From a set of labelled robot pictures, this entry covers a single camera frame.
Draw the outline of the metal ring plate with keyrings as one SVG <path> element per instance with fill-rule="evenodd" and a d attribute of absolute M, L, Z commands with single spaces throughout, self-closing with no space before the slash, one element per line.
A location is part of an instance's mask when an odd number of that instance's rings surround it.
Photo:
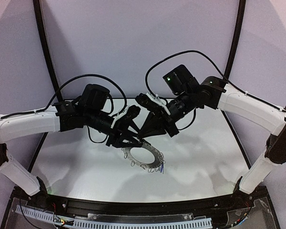
<path fill-rule="evenodd" d="M 122 152 L 131 167 L 139 167 L 148 173 L 160 173 L 161 164 L 165 165 L 163 153 L 147 142 L 142 147 L 122 148 Z"/>

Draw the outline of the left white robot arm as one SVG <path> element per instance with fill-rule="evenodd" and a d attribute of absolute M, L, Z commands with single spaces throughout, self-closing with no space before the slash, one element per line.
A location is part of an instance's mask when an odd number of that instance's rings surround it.
<path fill-rule="evenodd" d="M 107 88 L 88 84 L 82 95 L 72 101 L 54 103 L 40 111 L 0 115 L 0 173 L 31 197 L 47 195 L 42 179 L 15 160 L 6 145 L 10 140 L 34 134 L 66 132 L 86 126 L 105 134 L 107 146 L 141 147 L 142 143 L 136 138 L 139 128 L 133 121 L 141 109 L 126 106 L 112 116 L 103 111 L 107 100 L 113 100 Z"/>

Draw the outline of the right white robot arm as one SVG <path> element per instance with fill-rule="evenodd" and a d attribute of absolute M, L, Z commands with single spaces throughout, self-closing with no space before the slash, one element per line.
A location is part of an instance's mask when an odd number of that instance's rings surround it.
<path fill-rule="evenodd" d="M 178 121 L 191 111 L 208 107 L 238 116 L 268 133 L 261 154 L 238 179 L 236 192 L 253 193 L 277 166 L 286 163 L 286 106 L 264 102 L 215 76 L 198 82 L 184 65 L 175 67 L 163 80 L 174 94 L 170 102 L 163 103 L 151 92 L 136 97 L 137 103 L 149 112 L 139 131 L 140 139 L 175 136 L 180 132 Z"/>

